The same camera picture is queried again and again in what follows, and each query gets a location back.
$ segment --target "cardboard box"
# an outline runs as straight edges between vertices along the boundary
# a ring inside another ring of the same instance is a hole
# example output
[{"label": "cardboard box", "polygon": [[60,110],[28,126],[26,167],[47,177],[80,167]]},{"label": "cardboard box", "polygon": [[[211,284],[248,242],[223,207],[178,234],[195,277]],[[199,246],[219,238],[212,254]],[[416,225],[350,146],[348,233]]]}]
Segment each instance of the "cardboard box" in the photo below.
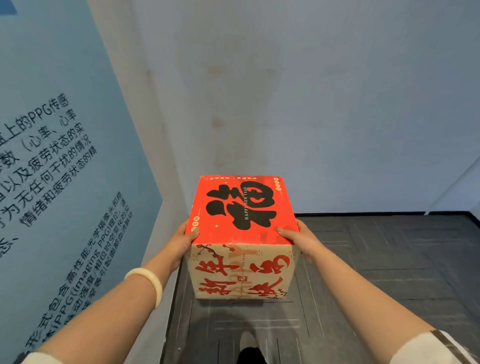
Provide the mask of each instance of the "cardboard box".
[{"label": "cardboard box", "polygon": [[195,227],[187,258],[196,298],[285,297],[300,251],[276,231],[298,231],[281,177],[200,177],[187,231]]}]

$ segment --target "bracelet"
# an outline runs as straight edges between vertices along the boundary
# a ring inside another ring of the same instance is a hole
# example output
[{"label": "bracelet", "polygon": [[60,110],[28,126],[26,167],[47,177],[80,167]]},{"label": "bracelet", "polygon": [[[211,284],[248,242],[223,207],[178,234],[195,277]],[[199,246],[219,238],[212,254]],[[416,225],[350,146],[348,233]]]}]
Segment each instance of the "bracelet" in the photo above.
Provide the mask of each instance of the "bracelet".
[{"label": "bracelet", "polygon": [[158,277],[155,274],[153,274],[151,271],[149,271],[148,269],[135,268],[135,269],[132,269],[130,272],[128,272],[125,275],[124,280],[127,279],[128,277],[134,275],[134,274],[144,276],[145,278],[147,278],[150,281],[150,283],[152,283],[152,285],[154,286],[155,291],[156,291],[155,308],[157,308],[160,305],[160,302],[162,302],[162,296],[163,296],[163,288],[162,288],[162,285],[160,284],[160,280],[158,279]]}]

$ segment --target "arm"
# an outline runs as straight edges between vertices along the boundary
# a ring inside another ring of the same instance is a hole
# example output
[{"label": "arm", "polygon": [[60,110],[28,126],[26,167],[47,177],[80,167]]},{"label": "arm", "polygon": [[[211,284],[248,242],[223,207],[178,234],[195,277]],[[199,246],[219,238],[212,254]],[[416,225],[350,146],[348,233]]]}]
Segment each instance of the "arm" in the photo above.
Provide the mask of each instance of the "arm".
[{"label": "arm", "polygon": [[[196,229],[184,235],[187,221],[172,236],[165,247],[146,265],[165,287],[198,237]],[[64,364],[123,363],[138,334],[155,307],[156,292],[150,281],[132,275],[100,300],[74,318],[39,351]]]},{"label": "arm", "polygon": [[279,229],[315,264],[343,313],[380,364],[408,341],[434,328],[368,282],[328,250],[300,220],[300,232]]}]

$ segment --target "foot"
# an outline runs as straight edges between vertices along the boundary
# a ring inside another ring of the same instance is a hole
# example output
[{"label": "foot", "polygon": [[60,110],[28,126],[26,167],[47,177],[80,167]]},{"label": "foot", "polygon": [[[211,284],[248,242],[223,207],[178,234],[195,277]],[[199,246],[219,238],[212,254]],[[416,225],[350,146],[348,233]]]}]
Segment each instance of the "foot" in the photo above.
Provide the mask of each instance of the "foot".
[{"label": "foot", "polygon": [[240,351],[245,348],[258,348],[257,340],[249,331],[242,332],[240,336]]}]

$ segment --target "floor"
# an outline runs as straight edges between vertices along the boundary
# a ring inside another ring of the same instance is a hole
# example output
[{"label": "floor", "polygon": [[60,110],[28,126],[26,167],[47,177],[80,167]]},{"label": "floor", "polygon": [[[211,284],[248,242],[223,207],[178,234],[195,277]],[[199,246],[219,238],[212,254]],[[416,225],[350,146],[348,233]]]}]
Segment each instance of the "floor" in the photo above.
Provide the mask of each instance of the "floor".
[{"label": "floor", "polygon": [[[370,282],[480,356],[480,229],[465,216],[301,218]],[[372,363],[300,257],[282,301],[195,300],[182,264],[165,364],[234,364],[243,330],[269,364]]]}]

